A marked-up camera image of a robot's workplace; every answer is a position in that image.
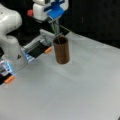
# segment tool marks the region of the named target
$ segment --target table surface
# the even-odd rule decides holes
[[[0,120],[118,120],[120,50],[73,33],[71,60],[56,62],[54,50],[0,87]]]

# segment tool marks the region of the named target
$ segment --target brown cup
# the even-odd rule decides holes
[[[56,60],[59,64],[66,64],[70,60],[68,39],[58,36],[53,40]]]

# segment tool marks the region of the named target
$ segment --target cardboard tube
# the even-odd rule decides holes
[[[70,60],[68,39],[58,36],[53,41],[56,60],[59,64],[66,64]]]

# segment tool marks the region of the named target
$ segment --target black background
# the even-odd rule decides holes
[[[37,36],[40,28],[51,31],[47,22],[39,24],[27,16],[27,10],[32,9],[32,0],[1,2],[20,12],[23,18],[23,25],[12,33],[21,45]],[[60,19],[62,25],[81,35],[120,48],[120,0],[69,0],[69,3],[69,10]]]

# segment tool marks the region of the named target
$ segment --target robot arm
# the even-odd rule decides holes
[[[56,19],[68,9],[68,0],[33,0],[33,17],[45,21],[48,17]]]
[[[7,35],[22,25],[22,18],[16,11],[0,4],[0,47],[4,51],[5,60],[9,60],[13,71],[18,71],[27,63],[18,40]]]

